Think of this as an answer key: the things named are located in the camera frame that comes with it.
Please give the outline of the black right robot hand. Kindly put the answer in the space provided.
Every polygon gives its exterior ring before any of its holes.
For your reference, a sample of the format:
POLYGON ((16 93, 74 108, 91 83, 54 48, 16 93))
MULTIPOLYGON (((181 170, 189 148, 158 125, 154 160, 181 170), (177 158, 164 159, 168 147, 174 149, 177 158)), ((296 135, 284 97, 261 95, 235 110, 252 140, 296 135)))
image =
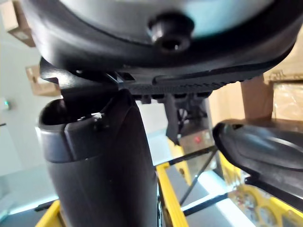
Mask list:
POLYGON ((165 105, 174 142, 201 103, 293 49, 300 0, 24 0, 43 79, 61 89, 37 122, 73 227, 159 227, 168 203, 136 101, 165 105))

